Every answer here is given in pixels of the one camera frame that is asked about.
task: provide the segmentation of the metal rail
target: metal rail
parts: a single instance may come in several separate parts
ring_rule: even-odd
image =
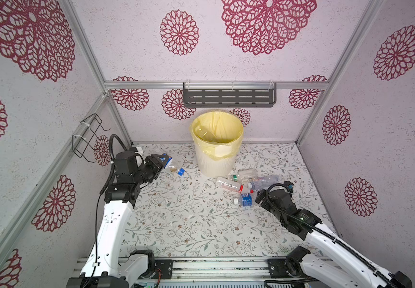
[[[349,63],[356,54],[356,51],[361,46],[363,39],[366,37],[367,32],[369,28],[372,26],[372,23],[374,22],[384,1],[385,0],[370,0],[367,4],[363,12],[363,15],[358,21],[358,24],[356,25],[355,30],[353,31],[353,34],[350,37],[349,42],[345,46],[345,49],[343,50],[341,57],[337,61],[334,71],[332,71],[332,74],[329,77],[329,86],[325,91],[323,91],[320,94],[320,96],[316,100],[311,114],[307,118],[307,121],[305,122],[299,133],[299,136],[296,141],[297,145],[301,145],[303,143],[303,141],[306,139],[309,132],[311,131],[313,125],[315,124],[316,120],[319,118],[322,110],[324,109],[326,103],[331,97],[332,91],[335,89],[335,87],[341,80],[343,73],[345,72]]]
[[[270,279],[268,269],[270,258],[285,257],[156,257],[155,259],[173,261],[172,278],[161,282],[241,282]],[[329,257],[319,257],[319,259],[337,267]],[[78,259],[71,277],[79,276],[86,261],[87,258]],[[126,257],[118,259],[120,264],[126,261]],[[156,280],[138,280],[138,282],[152,283]]]
[[[105,81],[107,89],[270,89],[274,81]],[[278,81],[277,89],[326,89],[329,82]]]

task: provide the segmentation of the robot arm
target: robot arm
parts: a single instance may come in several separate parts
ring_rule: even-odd
[[[284,189],[272,189],[276,186]],[[292,202],[293,184],[274,184],[257,194],[256,202],[268,210],[289,232],[306,240],[329,256],[343,270],[319,260],[310,251],[297,247],[285,260],[285,271],[292,277],[313,277],[331,288],[412,288],[401,272],[390,273],[364,257],[332,232],[308,210]]]
[[[136,152],[141,153],[141,150],[133,148],[116,155],[116,171],[105,192],[106,204],[96,243],[80,277],[70,278],[67,288],[129,288],[138,277],[151,277],[155,273],[151,250],[134,251],[128,261],[118,268],[124,224],[135,207],[140,186],[157,179],[164,164],[169,161],[167,155],[156,154],[147,156],[143,161]]]

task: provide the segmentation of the floor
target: floor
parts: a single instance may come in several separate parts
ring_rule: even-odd
[[[297,246],[321,252],[281,227],[260,206],[232,204],[236,193],[215,186],[201,174],[193,144],[141,144],[144,154],[158,147],[184,161],[185,175],[162,172],[142,189],[125,226],[121,257],[135,249],[155,256],[285,256]],[[293,201],[333,229],[326,208],[295,144],[242,144],[233,171],[256,168],[295,183]]]

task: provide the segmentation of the white trash can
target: white trash can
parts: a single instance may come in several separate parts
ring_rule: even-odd
[[[244,136],[241,120],[224,111],[207,112],[193,120],[190,133],[201,173],[208,177],[228,175]]]

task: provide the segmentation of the clear plastic bottle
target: clear plastic bottle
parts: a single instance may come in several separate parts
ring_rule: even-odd
[[[217,178],[216,185],[217,187],[222,187],[223,189],[227,189],[232,192],[238,192],[243,194],[249,194],[254,192],[251,189],[246,189],[243,185],[239,184],[238,182],[231,181],[223,177]]]
[[[256,193],[239,194],[238,197],[233,198],[233,204],[239,207],[248,207],[255,204]]]
[[[275,183],[279,183],[279,176],[269,175],[256,178],[253,181],[247,183],[245,186],[249,189],[253,189],[254,191],[259,191],[261,189],[267,189]]]
[[[153,149],[151,154],[167,155],[159,149]],[[182,176],[185,173],[185,169],[181,167],[182,164],[182,161],[179,159],[175,159],[169,156],[169,161],[167,161],[165,164],[164,171]]]
[[[259,174],[255,169],[238,171],[236,174],[228,175],[227,179],[239,183],[247,183],[250,179],[257,178]]]

